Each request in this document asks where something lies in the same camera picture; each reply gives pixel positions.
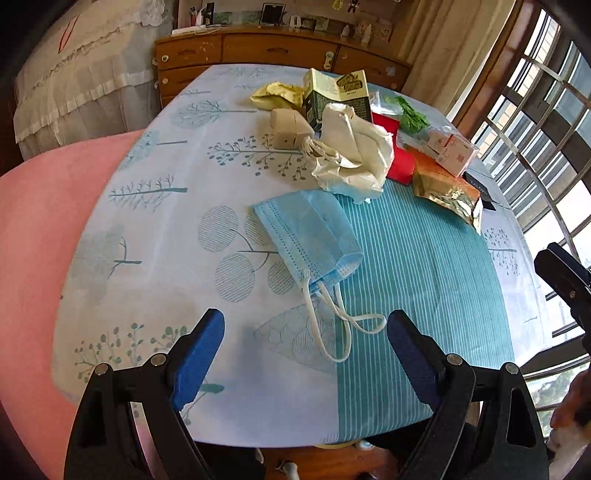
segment mask ear loop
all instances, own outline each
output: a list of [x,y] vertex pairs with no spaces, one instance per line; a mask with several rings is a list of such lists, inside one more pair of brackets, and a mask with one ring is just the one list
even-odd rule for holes
[[[333,300],[329,294],[329,291],[327,290],[324,283],[322,283],[321,281],[318,281],[318,282],[316,282],[316,284],[320,288],[321,298],[324,300],[324,302],[328,305],[328,307],[332,310],[332,312],[336,316],[341,318],[341,320],[345,321],[345,324],[351,323],[353,325],[353,327],[355,327],[357,330],[359,330],[360,332],[363,332],[363,333],[367,333],[369,335],[375,335],[376,333],[381,332],[384,329],[384,327],[386,326],[386,323],[387,323],[386,317],[380,313],[368,313],[366,315],[358,315],[356,317],[349,315],[345,310],[345,305],[343,304],[343,296],[341,295],[340,285],[338,283],[335,285],[335,294],[336,294],[336,301],[337,301],[338,306],[335,305],[335,303],[333,302]],[[368,320],[368,319],[380,319],[380,323],[373,330],[365,330],[361,325],[359,325],[357,323],[360,320]]]
[[312,298],[310,297],[310,277],[304,279],[304,283],[302,285],[301,290],[304,294],[304,299],[306,301],[306,309],[308,310],[308,315],[310,316],[312,338],[314,339],[316,345],[322,352],[322,355],[324,355],[329,362],[334,362],[336,364],[344,362],[349,358],[349,354],[351,353],[351,327],[349,326],[349,322],[344,322],[345,351],[343,352],[343,357],[334,358],[333,356],[331,356],[331,354],[328,353],[328,350],[326,349],[324,342],[322,341],[322,335],[320,334],[320,328],[318,327],[318,320],[316,319],[316,312],[314,311],[314,306],[312,305]]

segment beige curtain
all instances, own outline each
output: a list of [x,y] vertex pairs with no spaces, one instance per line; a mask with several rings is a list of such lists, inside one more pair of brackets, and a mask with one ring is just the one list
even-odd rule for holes
[[394,35],[394,55],[413,65],[402,89],[444,114],[486,60],[515,0],[414,0]]

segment pink bedding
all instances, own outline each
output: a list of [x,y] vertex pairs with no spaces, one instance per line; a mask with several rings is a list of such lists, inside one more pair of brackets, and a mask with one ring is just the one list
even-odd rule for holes
[[76,406],[51,381],[60,292],[92,209],[141,131],[52,150],[0,177],[0,399],[50,480]]

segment red paper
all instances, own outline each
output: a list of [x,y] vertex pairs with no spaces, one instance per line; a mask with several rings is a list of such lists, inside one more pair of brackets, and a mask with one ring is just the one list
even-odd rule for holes
[[379,113],[373,113],[372,115],[374,117],[374,123],[384,127],[393,136],[394,161],[386,177],[403,185],[409,185],[413,180],[414,158],[406,150],[396,145],[396,135],[398,134],[400,122],[385,115],[380,115]]

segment gold foil wrapper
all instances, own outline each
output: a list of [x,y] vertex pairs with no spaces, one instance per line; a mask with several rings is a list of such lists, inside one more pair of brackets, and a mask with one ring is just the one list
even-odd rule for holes
[[480,234],[482,201],[478,189],[461,177],[455,178],[428,155],[412,147],[408,150],[415,160],[414,194],[451,210]]
[[251,95],[252,102],[263,110],[275,108],[301,109],[304,104],[304,89],[297,85],[273,82],[263,85]]

